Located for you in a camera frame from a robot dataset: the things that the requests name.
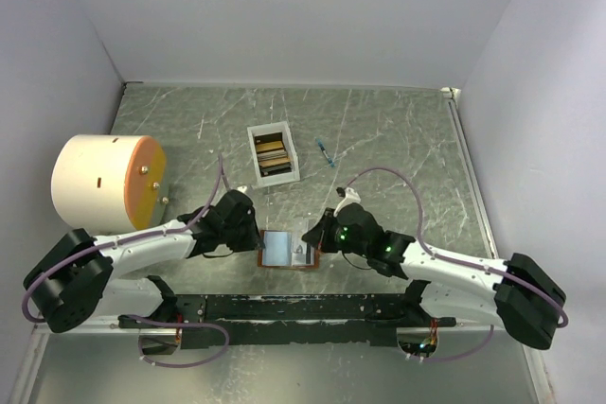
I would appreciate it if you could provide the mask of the white credit card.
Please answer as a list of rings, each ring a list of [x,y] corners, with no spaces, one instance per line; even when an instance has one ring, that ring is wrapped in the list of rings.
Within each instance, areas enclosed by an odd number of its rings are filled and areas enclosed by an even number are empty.
[[[301,239],[298,233],[292,233],[290,266],[311,267],[314,265],[314,249]]]

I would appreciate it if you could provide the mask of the brown leather card holder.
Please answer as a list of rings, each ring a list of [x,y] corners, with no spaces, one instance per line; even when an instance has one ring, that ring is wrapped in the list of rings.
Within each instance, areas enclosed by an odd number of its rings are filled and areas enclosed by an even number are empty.
[[[319,266],[319,253],[314,249],[314,265],[311,267],[291,267],[290,252],[292,233],[288,231],[264,230],[261,232],[263,246],[258,251],[258,266],[269,269],[307,270]]]

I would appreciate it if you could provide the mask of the white card tray box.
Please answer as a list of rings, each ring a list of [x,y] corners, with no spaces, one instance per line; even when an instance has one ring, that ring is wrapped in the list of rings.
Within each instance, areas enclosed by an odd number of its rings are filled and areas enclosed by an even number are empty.
[[[300,181],[298,156],[287,121],[247,128],[258,187]]]

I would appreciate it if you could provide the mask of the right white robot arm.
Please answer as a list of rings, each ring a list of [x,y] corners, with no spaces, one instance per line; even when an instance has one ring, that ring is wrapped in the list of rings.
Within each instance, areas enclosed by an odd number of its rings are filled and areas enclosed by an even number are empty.
[[[326,209],[303,241],[323,253],[354,254],[385,277],[405,281],[401,313],[410,325],[435,319],[495,325],[526,346],[550,348],[566,296],[529,256],[486,259],[435,249],[383,229],[353,203]]]

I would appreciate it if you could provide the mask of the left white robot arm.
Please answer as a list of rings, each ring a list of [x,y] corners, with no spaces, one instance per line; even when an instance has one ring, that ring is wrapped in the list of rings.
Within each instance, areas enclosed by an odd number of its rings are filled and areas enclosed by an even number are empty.
[[[93,237],[75,229],[26,276],[22,309],[34,304],[41,313],[38,322],[54,333],[110,316],[123,327],[141,319],[156,327],[170,326],[178,320],[174,291],[159,276],[132,280],[129,273],[205,255],[222,245],[233,253],[262,245],[253,202],[238,189],[197,213],[129,235]]]

